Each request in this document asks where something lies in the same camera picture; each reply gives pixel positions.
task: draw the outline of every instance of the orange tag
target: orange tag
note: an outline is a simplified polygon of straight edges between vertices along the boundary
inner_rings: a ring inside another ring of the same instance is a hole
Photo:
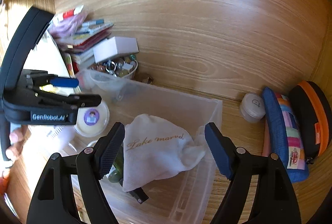
[[[319,123],[315,123],[316,144],[320,144],[320,127]]]

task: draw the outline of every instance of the orange stripe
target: orange stripe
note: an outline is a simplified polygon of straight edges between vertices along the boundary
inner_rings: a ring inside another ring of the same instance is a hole
[[[318,156],[320,156],[326,150],[327,144],[329,142],[329,125],[327,117],[319,97],[317,96],[315,90],[310,86],[310,84],[307,83],[306,81],[302,81],[298,85],[300,85],[307,94],[318,119],[319,128],[321,132],[321,137],[320,137],[321,142],[318,153]]]

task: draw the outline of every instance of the white box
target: white box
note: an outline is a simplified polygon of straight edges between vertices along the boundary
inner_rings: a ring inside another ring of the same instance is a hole
[[[136,39],[132,37],[114,36],[93,47],[96,63],[133,53],[138,53],[138,46]]]

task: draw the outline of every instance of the white drawstring pouch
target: white drawstring pouch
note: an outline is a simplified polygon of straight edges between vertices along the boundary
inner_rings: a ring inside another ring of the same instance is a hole
[[[125,192],[190,170],[206,152],[204,145],[195,146],[187,131],[160,117],[141,114],[125,129],[122,186]]]

